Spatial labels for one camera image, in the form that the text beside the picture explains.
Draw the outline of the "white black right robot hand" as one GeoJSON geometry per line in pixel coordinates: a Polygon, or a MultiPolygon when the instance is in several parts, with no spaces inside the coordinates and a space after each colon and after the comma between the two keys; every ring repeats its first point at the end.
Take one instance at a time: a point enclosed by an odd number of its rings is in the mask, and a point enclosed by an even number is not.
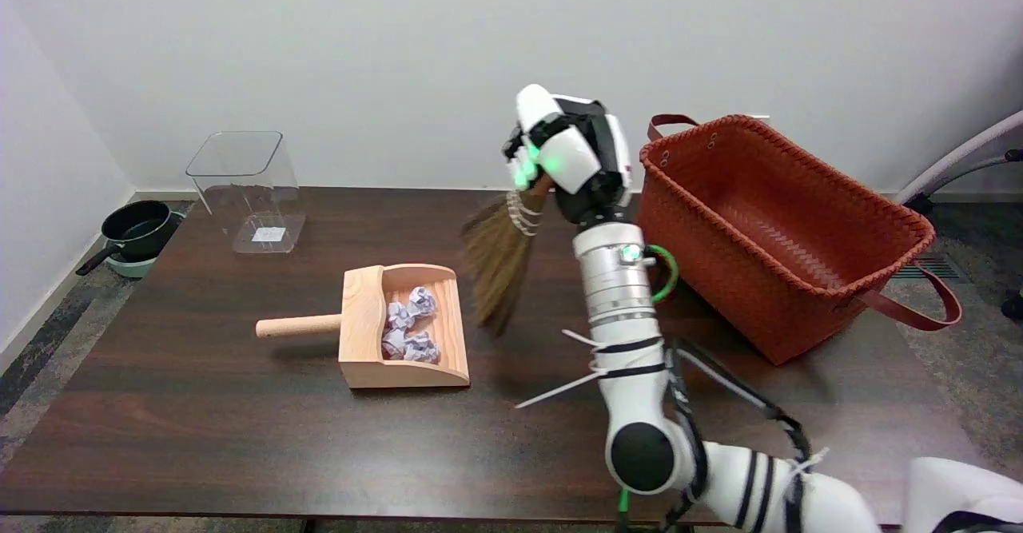
{"type": "Polygon", "coordinates": [[[516,93],[515,112],[502,154],[516,190],[549,180],[563,219],[574,225],[601,223],[628,205],[630,151],[619,119],[599,100],[530,84],[516,93]]]}

